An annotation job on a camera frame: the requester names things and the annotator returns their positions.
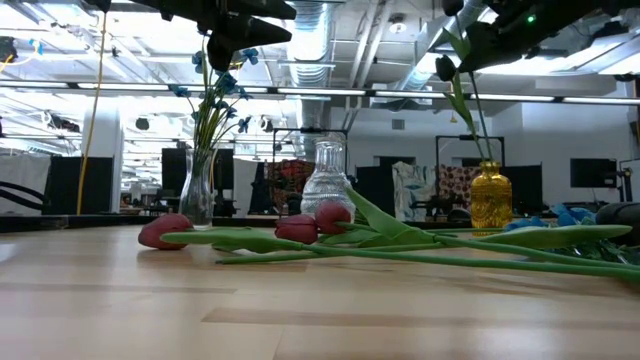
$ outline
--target red tulip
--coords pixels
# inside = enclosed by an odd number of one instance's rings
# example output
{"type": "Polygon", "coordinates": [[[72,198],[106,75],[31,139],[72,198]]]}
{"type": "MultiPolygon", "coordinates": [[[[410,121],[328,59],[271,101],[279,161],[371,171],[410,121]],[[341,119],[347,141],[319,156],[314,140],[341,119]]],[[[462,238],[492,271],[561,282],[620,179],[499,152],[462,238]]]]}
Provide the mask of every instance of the red tulip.
{"type": "Polygon", "coordinates": [[[276,237],[313,244],[318,240],[318,226],[309,215],[294,215],[276,222],[276,237]]]}
{"type": "Polygon", "coordinates": [[[160,240],[160,236],[170,232],[193,229],[193,224],[184,215],[166,214],[145,225],[138,234],[138,243],[158,250],[180,250],[187,244],[170,244],[160,240]]]}
{"type": "Polygon", "coordinates": [[[343,234],[346,230],[335,222],[351,222],[351,213],[340,203],[324,201],[316,208],[316,223],[323,234],[343,234]]]}

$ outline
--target yellow glass vase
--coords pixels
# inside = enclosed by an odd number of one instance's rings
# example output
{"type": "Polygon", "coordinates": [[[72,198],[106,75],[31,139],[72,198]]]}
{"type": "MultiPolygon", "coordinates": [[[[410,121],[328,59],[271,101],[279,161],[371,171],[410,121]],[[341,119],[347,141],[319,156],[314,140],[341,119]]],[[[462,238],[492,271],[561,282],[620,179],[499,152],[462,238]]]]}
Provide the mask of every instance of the yellow glass vase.
{"type": "Polygon", "coordinates": [[[503,228],[513,218],[511,181],[500,175],[500,163],[482,162],[482,174],[471,183],[471,222],[478,228],[503,228]]]}

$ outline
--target patterned fabric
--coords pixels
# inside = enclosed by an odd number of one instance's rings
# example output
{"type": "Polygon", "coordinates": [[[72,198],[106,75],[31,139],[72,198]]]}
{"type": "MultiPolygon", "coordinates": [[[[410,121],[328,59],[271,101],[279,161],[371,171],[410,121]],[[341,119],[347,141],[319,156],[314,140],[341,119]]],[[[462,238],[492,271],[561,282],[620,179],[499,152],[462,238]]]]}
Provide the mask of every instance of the patterned fabric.
{"type": "Polygon", "coordinates": [[[425,221],[426,209],[412,209],[416,201],[428,201],[435,193],[436,176],[433,167],[413,166],[403,162],[393,165],[393,185],[396,219],[425,221]]]}
{"type": "Polygon", "coordinates": [[[282,206],[287,202],[287,196],[292,193],[302,194],[304,184],[313,173],[314,166],[314,163],[300,160],[285,160],[269,164],[271,200],[278,211],[282,211],[282,206]]]}
{"type": "Polygon", "coordinates": [[[440,197],[449,198],[452,195],[461,197],[465,201],[465,208],[470,209],[471,182],[482,173],[479,167],[457,167],[440,165],[438,178],[440,197]]]}

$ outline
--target clear glass vase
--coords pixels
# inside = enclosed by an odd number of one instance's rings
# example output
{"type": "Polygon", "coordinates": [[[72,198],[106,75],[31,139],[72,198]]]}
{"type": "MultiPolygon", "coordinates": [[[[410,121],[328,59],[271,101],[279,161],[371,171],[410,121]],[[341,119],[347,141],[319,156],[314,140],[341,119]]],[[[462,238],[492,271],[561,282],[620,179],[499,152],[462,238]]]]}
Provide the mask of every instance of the clear glass vase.
{"type": "Polygon", "coordinates": [[[333,201],[349,210],[353,219],[356,206],[346,193],[351,183],[344,173],[344,151],[344,141],[333,138],[316,140],[316,165],[304,185],[300,204],[303,214],[314,216],[320,203],[333,201]]]}
{"type": "Polygon", "coordinates": [[[511,181],[500,175],[500,163],[480,163],[482,174],[471,183],[471,222],[478,228],[504,228],[513,218],[511,181]]]}
{"type": "Polygon", "coordinates": [[[180,214],[191,220],[195,229],[211,226],[213,219],[213,195],[209,173],[213,152],[187,149],[187,178],[180,194],[180,214]]]}

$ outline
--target wooden tabletop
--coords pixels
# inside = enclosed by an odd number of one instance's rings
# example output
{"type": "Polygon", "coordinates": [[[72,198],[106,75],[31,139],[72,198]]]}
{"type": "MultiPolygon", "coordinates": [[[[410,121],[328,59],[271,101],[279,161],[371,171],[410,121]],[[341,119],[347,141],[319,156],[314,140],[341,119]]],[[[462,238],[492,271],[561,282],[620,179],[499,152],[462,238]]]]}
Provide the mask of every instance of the wooden tabletop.
{"type": "Polygon", "coordinates": [[[640,296],[615,280],[357,258],[222,266],[206,246],[146,250],[139,229],[0,235],[0,358],[640,359],[640,296]]]}

